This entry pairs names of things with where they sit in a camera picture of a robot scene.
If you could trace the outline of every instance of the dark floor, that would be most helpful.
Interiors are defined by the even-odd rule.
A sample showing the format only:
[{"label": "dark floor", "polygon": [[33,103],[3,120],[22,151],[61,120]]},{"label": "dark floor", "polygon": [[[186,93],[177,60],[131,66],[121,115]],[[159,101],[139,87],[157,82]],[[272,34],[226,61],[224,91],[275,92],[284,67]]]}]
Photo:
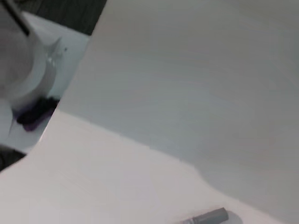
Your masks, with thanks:
[{"label": "dark floor", "polygon": [[15,0],[24,11],[91,35],[107,0]]}]

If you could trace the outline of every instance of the white surface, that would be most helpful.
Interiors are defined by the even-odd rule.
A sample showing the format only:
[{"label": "white surface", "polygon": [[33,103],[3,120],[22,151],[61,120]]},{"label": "white surface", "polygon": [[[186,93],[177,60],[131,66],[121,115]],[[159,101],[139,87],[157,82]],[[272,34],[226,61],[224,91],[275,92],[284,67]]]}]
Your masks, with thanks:
[{"label": "white surface", "polygon": [[[24,13],[24,16],[36,30],[44,44],[50,44],[53,40],[62,37],[60,45],[61,56],[56,64],[57,73],[53,87],[49,92],[49,96],[60,98],[70,83],[80,59],[84,55],[89,36],[29,13]],[[14,122],[9,137],[1,141],[1,143],[27,154],[40,139],[48,121],[49,119],[46,119],[34,132],[29,133],[21,125]]]},{"label": "white surface", "polygon": [[108,1],[42,139],[0,175],[2,220],[171,224],[224,206],[228,224],[297,224],[299,7],[236,2]]}]

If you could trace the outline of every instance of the gray pen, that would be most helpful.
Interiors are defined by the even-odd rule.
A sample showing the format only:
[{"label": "gray pen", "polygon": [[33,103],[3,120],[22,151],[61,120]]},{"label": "gray pen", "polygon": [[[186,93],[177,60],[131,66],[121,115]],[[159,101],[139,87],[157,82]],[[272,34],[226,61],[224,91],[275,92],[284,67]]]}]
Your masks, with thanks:
[{"label": "gray pen", "polygon": [[228,212],[222,208],[185,220],[181,224],[220,224],[227,220]]}]

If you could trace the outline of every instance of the purple object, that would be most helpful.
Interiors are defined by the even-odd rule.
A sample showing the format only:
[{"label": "purple object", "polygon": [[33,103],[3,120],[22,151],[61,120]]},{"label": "purple object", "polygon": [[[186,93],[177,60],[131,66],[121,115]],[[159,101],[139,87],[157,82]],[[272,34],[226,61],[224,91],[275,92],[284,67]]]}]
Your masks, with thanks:
[{"label": "purple object", "polygon": [[18,119],[18,118],[19,118],[22,114],[24,114],[25,112],[27,112],[27,111],[31,111],[31,110],[35,107],[37,101],[38,101],[38,99],[35,100],[35,101],[33,101],[32,103],[26,105],[24,108],[22,108],[22,109],[20,109],[20,110],[18,110],[18,111],[14,111],[14,117],[15,117],[16,119]]},{"label": "purple object", "polygon": [[51,117],[55,111],[55,108],[49,109],[46,113],[44,113],[39,119],[37,119],[32,124],[23,125],[23,128],[26,132],[34,131],[46,118]]},{"label": "purple object", "polygon": [[30,125],[35,123],[41,116],[43,116],[48,110],[56,108],[59,100],[54,98],[40,98],[36,105],[29,111],[26,111],[17,118],[17,123],[21,125]]}]

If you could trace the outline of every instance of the white table surface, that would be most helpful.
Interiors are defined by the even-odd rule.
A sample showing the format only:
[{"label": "white table surface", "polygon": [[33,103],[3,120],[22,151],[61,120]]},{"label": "white table surface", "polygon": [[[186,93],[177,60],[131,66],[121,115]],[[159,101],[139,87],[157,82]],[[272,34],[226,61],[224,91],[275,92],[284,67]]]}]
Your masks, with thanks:
[{"label": "white table surface", "polygon": [[1,220],[172,224],[225,207],[227,224],[297,224],[298,33],[293,7],[260,9],[109,0],[43,137],[0,175]]}]

